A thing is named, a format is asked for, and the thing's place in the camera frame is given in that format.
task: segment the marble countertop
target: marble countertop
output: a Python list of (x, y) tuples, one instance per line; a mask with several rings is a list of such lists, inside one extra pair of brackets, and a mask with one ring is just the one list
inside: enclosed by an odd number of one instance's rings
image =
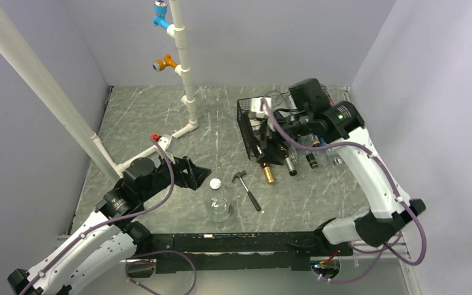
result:
[[(301, 159), (296, 165), (298, 174), (293, 177), (285, 167), (272, 165), (276, 182), (266, 183), (259, 165), (247, 158), (236, 123), (236, 101), (272, 89), (285, 91), (286, 87), (207, 86), (195, 90), (199, 127), (178, 140), (173, 155), (189, 156), (196, 165), (212, 169), (210, 178), (222, 180), (234, 196), (232, 212), (225, 221), (214, 222), (207, 215), (205, 200), (214, 194), (207, 182), (197, 191), (176, 187), (167, 203), (136, 220), (154, 233), (280, 232), (314, 230), (330, 218), (367, 210), (366, 197), (346, 164), (320, 163), (312, 170)], [(329, 87), (329, 92), (334, 100), (342, 99), (339, 87)], [(124, 162), (147, 149), (152, 133), (171, 134), (185, 126), (188, 114), (179, 101), (182, 95), (182, 86), (114, 87), (100, 130), (113, 160)], [(254, 209), (241, 183), (232, 183), (233, 175), (242, 170), (247, 171), (244, 180), (262, 213)], [(105, 175), (91, 163), (73, 229), (111, 188)], [(146, 208), (165, 194), (162, 191), (154, 196)]]

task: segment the black metal bar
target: black metal bar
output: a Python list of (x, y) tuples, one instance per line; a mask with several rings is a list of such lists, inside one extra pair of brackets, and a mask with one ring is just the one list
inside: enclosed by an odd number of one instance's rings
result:
[[(310, 257), (351, 256), (347, 243), (333, 249), (318, 247), (314, 232), (256, 232), (228, 234), (154, 234), (152, 248), (175, 250), (187, 255), (197, 270), (290, 268), (309, 270)], [(161, 254), (157, 273), (190, 270), (181, 257)]]

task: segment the orange faucet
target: orange faucet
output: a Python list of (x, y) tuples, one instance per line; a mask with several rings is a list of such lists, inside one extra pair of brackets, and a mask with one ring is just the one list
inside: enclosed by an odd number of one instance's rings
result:
[(178, 65), (176, 62), (171, 58), (171, 55), (168, 53), (163, 57), (163, 60), (156, 60), (153, 62), (153, 68), (155, 71), (163, 71), (165, 67), (170, 66), (175, 69)]

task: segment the hammer head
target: hammer head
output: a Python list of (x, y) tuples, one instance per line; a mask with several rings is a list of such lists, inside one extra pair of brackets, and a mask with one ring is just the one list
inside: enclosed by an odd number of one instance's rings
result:
[(232, 177), (232, 181), (234, 181), (236, 178), (242, 178), (245, 175), (247, 175), (247, 172), (245, 170), (243, 170), (241, 172), (238, 172), (238, 173), (234, 174), (234, 176)]

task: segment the glass jar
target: glass jar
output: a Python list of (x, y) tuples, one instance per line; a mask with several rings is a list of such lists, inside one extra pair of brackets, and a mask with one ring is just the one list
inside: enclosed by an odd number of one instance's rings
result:
[(206, 193), (205, 205), (208, 216), (216, 222), (227, 219), (232, 211), (232, 195), (218, 178), (209, 182), (211, 190)]

